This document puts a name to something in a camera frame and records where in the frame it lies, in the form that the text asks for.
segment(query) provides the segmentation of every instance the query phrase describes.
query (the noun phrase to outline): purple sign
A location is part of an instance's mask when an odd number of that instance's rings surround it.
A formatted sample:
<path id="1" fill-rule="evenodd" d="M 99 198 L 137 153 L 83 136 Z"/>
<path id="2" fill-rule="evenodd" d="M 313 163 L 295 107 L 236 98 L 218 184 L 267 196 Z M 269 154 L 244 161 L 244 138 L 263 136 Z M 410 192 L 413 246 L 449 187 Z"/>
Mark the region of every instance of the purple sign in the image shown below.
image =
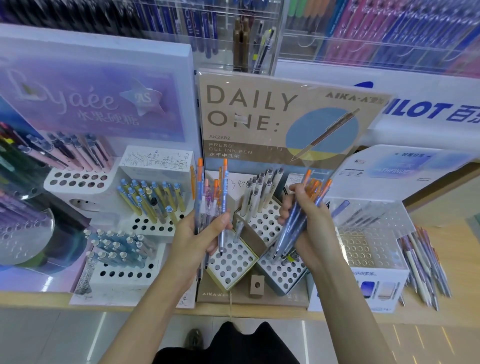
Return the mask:
<path id="1" fill-rule="evenodd" d="M 185 141 L 174 77 L 152 66 L 22 57 L 0 94 L 40 131 Z"/>

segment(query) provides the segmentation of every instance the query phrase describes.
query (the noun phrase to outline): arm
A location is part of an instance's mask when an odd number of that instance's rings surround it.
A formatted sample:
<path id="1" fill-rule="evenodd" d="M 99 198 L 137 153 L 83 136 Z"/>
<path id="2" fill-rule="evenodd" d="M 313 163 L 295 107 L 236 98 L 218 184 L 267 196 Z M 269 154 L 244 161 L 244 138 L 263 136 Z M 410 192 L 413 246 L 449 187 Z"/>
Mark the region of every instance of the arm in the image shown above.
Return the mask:
<path id="1" fill-rule="evenodd" d="M 164 267 L 123 324 L 99 364 L 151 364 L 180 298 L 192 284 L 205 251 L 216 250 L 215 237 L 229 224 L 230 214 L 216 218 L 194 235 L 193 212 L 178 225 Z"/>
<path id="2" fill-rule="evenodd" d="M 394 364 L 395 359 L 343 258 L 328 208 L 310 201 L 301 184 L 291 186 L 307 214 L 307 231 L 295 247 L 312 273 L 339 364 Z M 284 223 L 293 195 L 284 199 Z"/>

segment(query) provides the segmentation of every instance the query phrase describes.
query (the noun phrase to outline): wooden counter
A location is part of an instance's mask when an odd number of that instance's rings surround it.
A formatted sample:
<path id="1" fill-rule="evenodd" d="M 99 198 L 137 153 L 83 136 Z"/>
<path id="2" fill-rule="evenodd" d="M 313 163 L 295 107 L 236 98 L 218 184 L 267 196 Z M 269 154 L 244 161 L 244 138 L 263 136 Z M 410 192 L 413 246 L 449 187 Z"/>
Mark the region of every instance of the wooden counter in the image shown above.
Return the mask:
<path id="1" fill-rule="evenodd" d="M 440 311 L 426 307 L 415 292 L 404 289 L 406 307 L 393 314 L 375 314 L 380 323 L 449 325 L 480 328 L 480 243 L 466 222 L 427 228 L 432 245 L 442 260 L 453 298 L 439 296 Z M 69 305 L 70 293 L 0 292 L 0 306 L 100 311 L 131 311 L 132 307 Z M 289 306 L 198 303 L 193 310 L 176 310 L 181 315 L 324 320 L 318 312 Z"/>

